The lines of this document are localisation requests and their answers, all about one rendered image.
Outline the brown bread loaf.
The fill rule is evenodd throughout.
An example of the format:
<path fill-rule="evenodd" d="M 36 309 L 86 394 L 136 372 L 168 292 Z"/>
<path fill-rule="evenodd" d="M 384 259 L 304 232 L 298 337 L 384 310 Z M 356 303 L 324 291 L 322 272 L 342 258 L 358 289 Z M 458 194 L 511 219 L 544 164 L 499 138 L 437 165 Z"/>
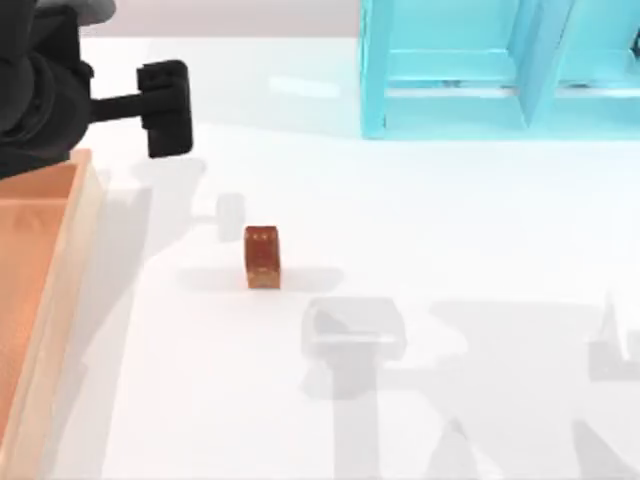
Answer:
<path fill-rule="evenodd" d="M 250 289 L 281 288 L 280 240 L 276 226 L 245 227 L 244 262 Z"/>

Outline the salmon shallow box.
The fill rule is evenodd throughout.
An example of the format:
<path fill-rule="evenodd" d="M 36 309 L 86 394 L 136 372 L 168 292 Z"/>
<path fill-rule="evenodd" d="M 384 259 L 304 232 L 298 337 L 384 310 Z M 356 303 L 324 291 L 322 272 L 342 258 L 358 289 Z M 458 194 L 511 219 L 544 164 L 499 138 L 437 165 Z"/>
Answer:
<path fill-rule="evenodd" d="M 0 480 L 37 480 L 103 188 L 88 149 L 0 181 Z"/>

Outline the light blue rack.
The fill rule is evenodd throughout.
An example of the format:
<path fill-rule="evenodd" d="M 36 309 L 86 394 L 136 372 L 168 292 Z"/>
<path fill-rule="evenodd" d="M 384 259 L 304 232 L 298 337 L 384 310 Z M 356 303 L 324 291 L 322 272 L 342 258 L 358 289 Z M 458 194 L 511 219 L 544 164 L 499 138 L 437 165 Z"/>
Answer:
<path fill-rule="evenodd" d="M 360 0 L 366 138 L 640 140 L 640 0 Z"/>

